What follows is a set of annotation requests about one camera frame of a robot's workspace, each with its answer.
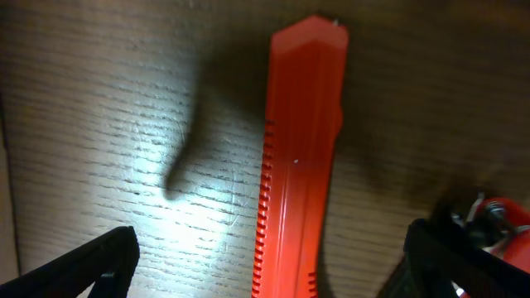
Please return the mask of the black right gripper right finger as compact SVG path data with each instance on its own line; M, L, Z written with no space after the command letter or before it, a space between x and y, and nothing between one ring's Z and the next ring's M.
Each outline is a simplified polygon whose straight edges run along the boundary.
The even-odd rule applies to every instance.
M529 274L474 246L460 226L416 219L408 227L404 257L378 293L380 298L528 298Z

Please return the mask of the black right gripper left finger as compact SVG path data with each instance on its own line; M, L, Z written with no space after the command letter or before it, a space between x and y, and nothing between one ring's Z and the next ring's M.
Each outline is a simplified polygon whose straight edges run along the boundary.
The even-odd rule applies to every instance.
M90 297L128 295L139 260L131 226L114 228L92 241L1 285L7 298L77 297L88 287Z

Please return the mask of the red utility knife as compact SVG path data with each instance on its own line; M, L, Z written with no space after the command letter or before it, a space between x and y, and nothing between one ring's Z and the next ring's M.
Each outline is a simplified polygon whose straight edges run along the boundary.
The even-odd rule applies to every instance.
M313 15L272 35L254 297L316 297L349 33Z

